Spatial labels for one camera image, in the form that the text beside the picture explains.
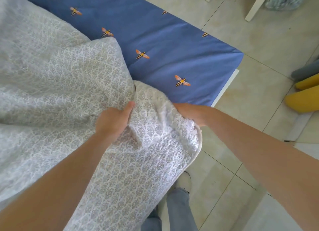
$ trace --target white shoe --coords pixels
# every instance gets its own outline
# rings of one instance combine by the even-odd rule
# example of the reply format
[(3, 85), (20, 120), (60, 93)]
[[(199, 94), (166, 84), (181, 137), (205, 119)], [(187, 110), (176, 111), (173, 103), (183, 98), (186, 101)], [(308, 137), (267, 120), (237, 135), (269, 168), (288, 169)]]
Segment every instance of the white shoe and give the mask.
[(175, 188), (178, 188), (178, 187), (185, 189), (189, 194), (190, 189), (192, 187), (192, 183), (190, 181), (190, 175), (188, 174), (188, 172), (184, 171), (180, 175), (180, 177), (177, 179)]

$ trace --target blue bedsheet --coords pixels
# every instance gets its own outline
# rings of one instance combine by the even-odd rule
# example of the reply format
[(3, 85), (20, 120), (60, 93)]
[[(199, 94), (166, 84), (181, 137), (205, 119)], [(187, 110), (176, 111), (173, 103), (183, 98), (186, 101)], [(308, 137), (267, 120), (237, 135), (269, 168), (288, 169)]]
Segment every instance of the blue bedsheet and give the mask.
[[(91, 40), (100, 39), (105, 28), (104, 36), (113, 35), (120, 44), (133, 80), (161, 90), (172, 102), (210, 106), (243, 57), (239, 50), (145, 0), (29, 1)], [(186, 80), (178, 81), (176, 75)]]

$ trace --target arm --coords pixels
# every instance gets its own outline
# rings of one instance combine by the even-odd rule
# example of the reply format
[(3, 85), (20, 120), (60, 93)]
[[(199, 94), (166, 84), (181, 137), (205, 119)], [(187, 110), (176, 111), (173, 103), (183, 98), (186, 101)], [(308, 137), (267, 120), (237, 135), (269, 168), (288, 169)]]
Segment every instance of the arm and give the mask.
[(63, 230), (80, 202), (102, 155), (127, 126), (134, 102), (108, 108), (96, 132), (0, 212), (0, 230)]
[(304, 231), (319, 230), (319, 161), (207, 106), (174, 104), (185, 118), (207, 125)]

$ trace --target patterned blanket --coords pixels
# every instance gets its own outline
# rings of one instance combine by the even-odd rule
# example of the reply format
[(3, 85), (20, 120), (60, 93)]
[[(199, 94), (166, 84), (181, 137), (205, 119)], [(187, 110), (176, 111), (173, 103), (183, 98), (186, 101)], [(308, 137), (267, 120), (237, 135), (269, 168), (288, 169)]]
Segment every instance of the patterned blanket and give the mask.
[(113, 37), (90, 41), (27, 0), (0, 0), (0, 202), (94, 133), (107, 107), (134, 108), (66, 230), (135, 230), (201, 149), (160, 91), (133, 81)]

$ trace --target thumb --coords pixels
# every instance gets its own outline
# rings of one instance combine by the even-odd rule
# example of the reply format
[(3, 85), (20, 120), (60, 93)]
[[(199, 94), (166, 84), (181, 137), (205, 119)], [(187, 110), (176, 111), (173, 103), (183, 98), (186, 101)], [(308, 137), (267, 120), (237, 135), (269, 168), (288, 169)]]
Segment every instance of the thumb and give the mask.
[(134, 106), (135, 106), (135, 103), (133, 101), (129, 101), (127, 103), (126, 107), (123, 109), (123, 112), (127, 116), (127, 118), (129, 118)]

